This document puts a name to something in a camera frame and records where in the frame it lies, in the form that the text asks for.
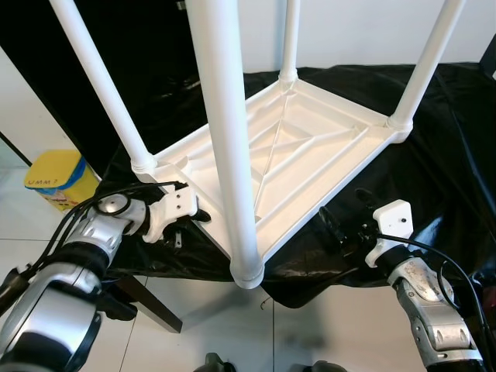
yellow can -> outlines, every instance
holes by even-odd
[[[77,150],[50,150],[33,163],[24,186],[63,211],[93,196],[98,180]]]

black plastic sheet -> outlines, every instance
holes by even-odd
[[[338,66],[302,68],[298,74],[390,115],[412,70],[413,66]],[[246,75],[246,96],[276,79],[277,72]],[[150,151],[170,146],[207,122],[201,89],[188,85],[191,81],[158,84],[164,91],[141,110],[137,124]],[[297,308],[332,284],[386,285],[377,270],[366,267],[363,247],[353,236],[370,220],[373,208],[399,198],[412,205],[412,238],[447,252],[482,286],[496,284],[495,102],[496,84],[478,64],[439,65],[406,141],[386,148],[326,206],[350,243],[340,244],[316,215],[267,262],[265,291],[282,305]],[[99,190],[135,181],[120,148]],[[137,197],[151,202],[160,195],[155,190]],[[198,228],[190,222],[176,228],[182,234],[180,249],[174,248],[174,234],[155,244],[126,236],[112,274],[232,280],[229,261]],[[418,254],[434,267],[441,264],[429,253]]]

white plastic bracket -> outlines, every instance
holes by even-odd
[[[398,199],[376,209],[373,217],[377,221],[379,231],[382,234],[407,239],[413,233],[412,207],[407,201]],[[377,239],[377,245],[367,254],[365,262],[369,267],[376,267],[375,261],[377,258],[397,245],[398,242]]]
[[[154,202],[150,207],[150,229],[143,236],[147,243],[155,243],[163,239],[163,230],[186,215],[194,216],[198,212],[198,199],[191,187],[170,191],[161,200]]]

black wire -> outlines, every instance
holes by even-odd
[[[22,272],[23,277],[29,279],[34,276],[34,274],[38,271],[44,260],[49,256],[50,251],[52,250],[53,245],[57,241],[57,237],[60,235],[62,232],[62,237],[60,238],[59,243],[57,244],[57,248],[62,246],[64,244],[65,239],[71,232],[72,228],[78,221],[78,219],[84,214],[84,212],[89,209],[91,206],[93,206],[94,203],[98,202],[99,200],[103,198],[107,198],[108,196],[114,195],[114,194],[119,194],[123,192],[129,192],[129,191],[136,191],[136,190],[141,190],[145,188],[156,188],[160,186],[170,186],[170,185],[176,185],[179,184],[179,182],[176,181],[167,181],[167,182],[158,182],[154,184],[131,184],[130,186],[126,186],[124,188],[119,188],[117,190],[113,191],[108,191],[106,193],[103,193],[99,196],[93,196],[89,199],[86,199],[85,201],[81,202],[80,204],[76,205],[73,207],[63,218],[62,221],[60,222],[59,226],[55,229],[55,232],[53,233],[52,237],[50,238],[50,241],[46,245],[45,250],[41,253],[40,257],[36,262],[29,267],[27,270]],[[66,223],[70,220],[71,222],[67,227],[65,227]]]
[[[448,263],[448,261],[443,261],[443,263],[441,263],[441,267],[439,268],[439,270],[437,270],[437,283],[439,284],[439,288],[441,289],[441,292],[443,293],[444,299],[453,308],[455,308],[456,310],[460,310],[460,306],[458,306],[457,304],[455,304],[451,300],[451,297],[446,293],[446,287],[445,287],[444,282],[443,282],[443,269],[444,269],[444,265],[446,265],[447,263]]]
[[[419,246],[420,248],[423,248],[424,250],[428,250],[429,252],[432,252],[440,257],[442,257],[444,260],[449,262],[456,270],[456,272],[460,275],[461,278],[463,278],[466,283],[469,286],[470,293],[472,295],[472,299],[474,300],[474,305],[475,305],[475,310],[477,314],[477,321],[479,323],[480,327],[480,332],[481,332],[481,342],[482,346],[484,347],[484,352],[483,352],[483,358],[484,361],[487,363],[487,367],[490,372],[494,372],[493,368],[493,360],[492,357],[493,355],[496,355],[496,349],[494,348],[494,345],[496,345],[496,342],[494,341],[494,336],[492,335],[491,329],[487,323],[486,315],[484,314],[484,311],[482,309],[482,305],[479,302],[479,298],[477,296],[477,292],[474,289],[474,286],[472,285],[472,282],[470,281],[470,278],[467,276],[465,271],[456,263],[455,260],[453,260],[450,256],[445,254],[444,252],[441,252],[440,250],[437,250],[436,248],[429,246],[424,243],[417,242],[412,239],[405,239],[405,238],[400,238],[398,236],[391,236],[391,235],[385,235],[378,233],[377,238],[382,238],[386,240],[392,240],[395,242],[399,243],[406,243],[410,244],[413,246]]]

white tile floor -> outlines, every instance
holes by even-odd
[[[0,170],[0,277],[36,259],[61,214],[22,186],[26,170]],[[168,333],[139,313],[105,318],[84,372],[192,372],[208,352],[240,372],[297,372],[328,360],[353,372],[420,372],[408,320],[390,288],[332,287],[291,310],[258,288],[230,283],[140,278],[184,321]]]

